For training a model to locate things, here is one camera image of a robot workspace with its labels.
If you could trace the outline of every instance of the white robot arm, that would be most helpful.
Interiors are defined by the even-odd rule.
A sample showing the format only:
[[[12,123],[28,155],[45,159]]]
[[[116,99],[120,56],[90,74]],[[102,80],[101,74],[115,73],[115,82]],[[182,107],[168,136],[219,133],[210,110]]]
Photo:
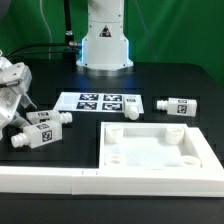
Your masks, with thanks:
[[[0,57],[0,139],[2,129],[11,122],[17,126],[29,125],[24,119],[20,119],[16,110],[21,99],[28,97],[26,92],[31,79],[31,72],[24,63],[12,65],[6,58]]]
[[[116,72],[133,66],[123,18],[124,0],[88,0],[88,33],[82,40],[78,69]]]

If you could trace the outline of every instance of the black tabletop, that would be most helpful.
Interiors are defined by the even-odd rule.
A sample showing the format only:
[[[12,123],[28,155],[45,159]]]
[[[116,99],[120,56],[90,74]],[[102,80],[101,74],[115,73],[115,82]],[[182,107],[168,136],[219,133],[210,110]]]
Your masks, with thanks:
[[[97,168],[102,121],[186,123],[199,127],[216,156],[224,160],[224,90],[199,66],[137,63],[118,77],[92,77],[62,61],[26,61],[32,72],[29,95],[38,110],[53,109],[61,92],[139,94],[144,115],[130,121],[121,113],[72,112],[63,140],[30,149],[12,147],[14,127],[3,130],[0,165]],[[196,99],[196,117],[155,109],[169,97]],[[223,223],[224,200],[191,197],[71,196],[0,194],[2,223]]]

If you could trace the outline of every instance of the white cylindrical connector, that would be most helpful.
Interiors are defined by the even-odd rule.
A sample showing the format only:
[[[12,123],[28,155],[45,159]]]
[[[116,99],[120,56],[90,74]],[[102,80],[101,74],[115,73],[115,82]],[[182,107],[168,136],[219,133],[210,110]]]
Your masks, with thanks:
[[[138,108],[136,106],[129,107],[128,115],[131,120],[138,119],[139,117]]]
[[[120,143],[123,139],[124,128],[121,125],[107,125],[106,126],[106,142]]]
[[[197,168],[197,167],[201,167],[201,161],[200,161],[200,159],[198,159],[194,156],[181,156],[180,166],[192,167],[192,168],[196,167]]]
[[[166,129],[166,142],[172,145],[178,145],[183,142],[184,128],[181,126],[168,126]]]
[[[28,145],[29,139],[27,135],[23,133],[19,133],[18,135],[15,135],[11,138],[12,145],[17,148],[17,147],[22,147],[24,145]]]
[[[131,120],[136,120],[139,117],[139,103],[134,95],[124,96],[124,115]]]
[[[62,139],[62,125],[54,120],[26,126],[23,128],[23,133],[11,137],[15,148],[23,145],[36,148],[60,139]]]
[[[127,159],[119,154],[107,156],[104,165],[107,167],[122,167],[127,166]]]
[[[158,110],[167,110],[168,101],[158,100],[157,101],[157,109]]]
[[[59,113],[57,110],[29,112],[26,114],[26,117],[32,124],[39,124],[48,120],[54,120],[60,124],[67,124],[69,122],[72,122],[71,113]]]
[[[167,110],[167,114],[195,117],[197,111],[197,101],[169,98],[168,101],[157,101],[157,109]]]
[[[60,114],[61,122],[64,124],[72,122],[72,114],[69,112]]]

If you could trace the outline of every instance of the green wall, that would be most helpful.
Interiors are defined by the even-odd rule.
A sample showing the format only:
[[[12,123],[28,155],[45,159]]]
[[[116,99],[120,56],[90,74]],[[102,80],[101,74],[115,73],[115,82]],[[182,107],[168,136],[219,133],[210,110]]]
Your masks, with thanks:
[[[224,86],[223,0],[138,1],[158,62],[201,65]],[[87,32],[87,0],[70,0],[70,4],[75,39],[81,40]],[[63,1],[43,0],[43,7],[53,42],[63,42]],[[125,7],[124,32],[130,41],[131,59],[153,62],[134,0],[126,0]],[[12,0],[8,14],[0,21],[0,49],[7,53],[24,44],[48,41],[39,1]]]

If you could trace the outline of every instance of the white tray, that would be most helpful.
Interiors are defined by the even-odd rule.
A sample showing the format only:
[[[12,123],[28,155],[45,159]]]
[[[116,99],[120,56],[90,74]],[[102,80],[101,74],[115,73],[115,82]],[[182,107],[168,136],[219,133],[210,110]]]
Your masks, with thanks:
[[[110,124],[124,127],[122,144],[106,143]],[[169,125],[102,123],[98,169],[2,166],[0,192],[224,197],[223,168],[200,130],[178,124],[184,140],[170,145],[164,141]],[[122,166],[105,165],[105,156],[118,153],[125,160]],[[183,155],[201,165],[180,165]]]

